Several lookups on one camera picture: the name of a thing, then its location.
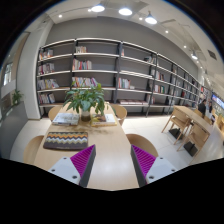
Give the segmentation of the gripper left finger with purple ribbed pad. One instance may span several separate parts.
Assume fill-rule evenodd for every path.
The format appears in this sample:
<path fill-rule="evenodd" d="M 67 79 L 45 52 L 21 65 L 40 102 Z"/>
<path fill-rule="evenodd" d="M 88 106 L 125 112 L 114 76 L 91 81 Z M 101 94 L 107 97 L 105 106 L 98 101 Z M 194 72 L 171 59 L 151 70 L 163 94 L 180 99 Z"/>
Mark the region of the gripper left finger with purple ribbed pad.
<path fill-rule="evenodd" d="M 95 156 L 95 146 L 89 146 L 72 157 L 62 157 L 49 169 L 49 172 L 81 187 L 86 187 Z"/>

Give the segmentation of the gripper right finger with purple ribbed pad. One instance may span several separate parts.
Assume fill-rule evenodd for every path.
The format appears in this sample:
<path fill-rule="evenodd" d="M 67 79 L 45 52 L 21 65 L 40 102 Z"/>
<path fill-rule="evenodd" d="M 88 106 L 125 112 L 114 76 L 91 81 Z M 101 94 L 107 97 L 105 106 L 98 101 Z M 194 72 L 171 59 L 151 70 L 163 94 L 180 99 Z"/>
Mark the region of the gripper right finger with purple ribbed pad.
<path fill-rule="evenodd" d="M 131 157 L 140 187 L 177 171 L 166 158 L 155 157 L 135 145 L 131 145 Z"/>

